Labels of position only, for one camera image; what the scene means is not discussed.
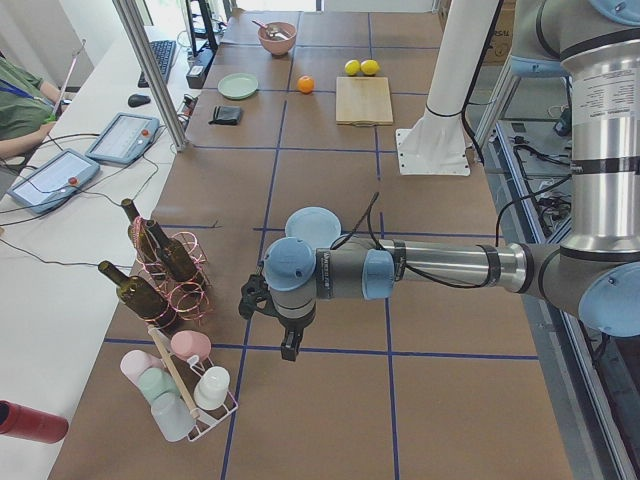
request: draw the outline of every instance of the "green shirt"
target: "green shirt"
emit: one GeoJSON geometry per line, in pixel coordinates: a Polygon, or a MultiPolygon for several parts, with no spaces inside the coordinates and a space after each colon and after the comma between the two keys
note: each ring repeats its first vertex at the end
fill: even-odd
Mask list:
{"type": "MultiPolygon", "coordinates": [[[[0,57],[0,78],[34,97],[44,98],[40,92],[42,78],[12,65],[0,57]]],[[[21,137],[37,131],[51,115],[52,106],[42,100],[0,92],[0,140],[21,137]]]]}

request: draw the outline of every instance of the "blue tablet device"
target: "blue tablet device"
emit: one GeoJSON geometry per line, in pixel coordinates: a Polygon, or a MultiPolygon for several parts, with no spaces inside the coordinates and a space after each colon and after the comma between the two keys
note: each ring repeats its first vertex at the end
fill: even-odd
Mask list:
{"type": "Polygon", "coordinates": [[[53,210],[78,192],[100,170],[93,160],[66,149],[8,190],[34,213],[53,210]]]}
{"type": "Polygon", "coordinates": [[[118,113],[85,155],[98,162],[129,165],[144,153],[159,127],[157,118],[118,113]]]}

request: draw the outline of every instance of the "dark glass bottle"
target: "dark glass bottle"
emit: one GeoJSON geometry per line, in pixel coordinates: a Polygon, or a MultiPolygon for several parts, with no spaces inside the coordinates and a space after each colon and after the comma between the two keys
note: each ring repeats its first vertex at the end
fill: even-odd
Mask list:
{"type": "Polygon", "coordinates": [[[167,332],[175,331],[182,324],[182,318],[169,302],[144,278],[129,277],[107,260],[100,262],[98,270],[118,286],[118,298],[145,322],[167,332]]]}
{"type": "MultiPolygon", "coordinates": [[[[129,227],[127,228],[127,235],[131,239],[131,243],[136,247],[136,242],[133,239],[133,222],[140,216],[140,212],[136,208],[133,200],[125,198],[120,202],[120,206],[127,214],[129,219],[129,227]]],[[[145,220],[142,220],[140,231],[138,232],[137,247],[139,248],[140,259],[145,264],[145,268],[154,280],[164,280],[165,273],[160,265],[158,265],[158,257],[156,256],[156,243],[145,225],[145,220]]]]}
{"type": "MultiPolygon", "coordinates": [[[[193,263],[193,259],[184,248],[184,245],[182,245],[182,242],[175,238],[169,238],[162,230],[160,224],[155,220],[147,220],[146,225],[147,230],[158,244],[156,254],[164,264],[171,278],[178,283],[197,283],[204,289],[206,280],[202,272],[196,267],[196,264],[193,263]]],[[[195,285],[183,286],[183,289],[187,291],[192,291],[196,288],[195,285]]]]}

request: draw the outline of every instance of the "black pouch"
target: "black pouch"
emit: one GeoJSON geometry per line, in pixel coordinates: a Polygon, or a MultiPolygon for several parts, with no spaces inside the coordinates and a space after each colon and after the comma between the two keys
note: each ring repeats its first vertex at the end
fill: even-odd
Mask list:
{"type": "Polygon", "coordinates": [[[218,105],[213,109],[213,118],[209,125],[238,125],[242,117],[242,108],[218,105]]]}

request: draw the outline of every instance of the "cutting board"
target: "cutting board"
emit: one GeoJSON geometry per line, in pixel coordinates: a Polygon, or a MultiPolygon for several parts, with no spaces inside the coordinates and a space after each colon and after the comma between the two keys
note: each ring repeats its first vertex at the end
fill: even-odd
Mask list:
{"type": "Polygon", "coordinates": [[[392,125],[391,94],[386,77],[338,77],[336,123],[392,125]]]}

